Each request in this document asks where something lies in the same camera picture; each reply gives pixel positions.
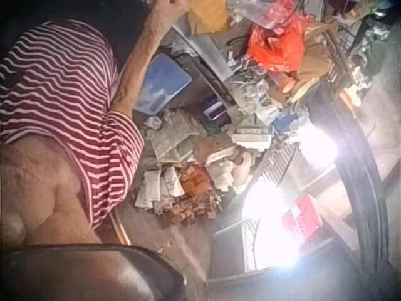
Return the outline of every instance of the person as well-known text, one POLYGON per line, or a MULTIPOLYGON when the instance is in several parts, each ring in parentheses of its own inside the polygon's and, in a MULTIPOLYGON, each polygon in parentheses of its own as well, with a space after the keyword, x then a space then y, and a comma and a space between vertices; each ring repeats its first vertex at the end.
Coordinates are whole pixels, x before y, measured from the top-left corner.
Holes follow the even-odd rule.
POLYGON ((108 41, 76 20, 26 31, 2 58, 3 250, 101 243, 93 229, 124 200, 142 151, 132 110, 145 71, 188 9, 154 2, 121 77, 108 41))

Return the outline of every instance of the striped shirt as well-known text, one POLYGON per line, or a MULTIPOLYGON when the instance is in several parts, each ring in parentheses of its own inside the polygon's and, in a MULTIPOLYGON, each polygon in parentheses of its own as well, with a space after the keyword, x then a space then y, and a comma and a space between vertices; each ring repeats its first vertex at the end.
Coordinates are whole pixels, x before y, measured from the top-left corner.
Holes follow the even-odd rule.
POLYGON ((0 77, 1 143, 28 134, 57 140, 79 167, 95 228, 127 195, 143 148, 132 120, 109 110, 110 45, 85 23, 46 22, 17 40, 0 77))

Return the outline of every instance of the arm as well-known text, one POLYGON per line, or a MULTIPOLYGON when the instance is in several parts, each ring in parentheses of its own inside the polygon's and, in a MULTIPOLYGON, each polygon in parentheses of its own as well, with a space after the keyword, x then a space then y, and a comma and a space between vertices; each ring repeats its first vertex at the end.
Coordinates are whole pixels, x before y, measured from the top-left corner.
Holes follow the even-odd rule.
POLYGON ((146 69, 163 36, 188 11, 187 0, 156 0, 123 69, 110 109, 132 118, 146 69))

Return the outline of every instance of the hand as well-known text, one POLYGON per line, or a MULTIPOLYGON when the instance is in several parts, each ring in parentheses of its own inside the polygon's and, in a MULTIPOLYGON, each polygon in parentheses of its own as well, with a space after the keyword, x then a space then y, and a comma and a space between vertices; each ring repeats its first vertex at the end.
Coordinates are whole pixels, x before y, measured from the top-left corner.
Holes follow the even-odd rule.
POLYGON ((161 39, 188 10, 188 0, 155 0, 145 26, 161 39))

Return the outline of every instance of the red plastic bag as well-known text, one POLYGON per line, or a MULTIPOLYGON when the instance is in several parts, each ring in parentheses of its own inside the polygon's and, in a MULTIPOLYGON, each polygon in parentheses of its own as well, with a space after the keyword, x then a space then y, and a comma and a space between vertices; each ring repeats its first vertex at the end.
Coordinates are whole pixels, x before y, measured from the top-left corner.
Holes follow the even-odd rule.
POLYGON ((306 19, 298 13, 291 15, 283 28, 283 33, 278 37, 274 36, 272 31, 255 24, 251 28, 247 52, 271 71, 297 70, 305 51, 303 46, 305 28, 306 19))

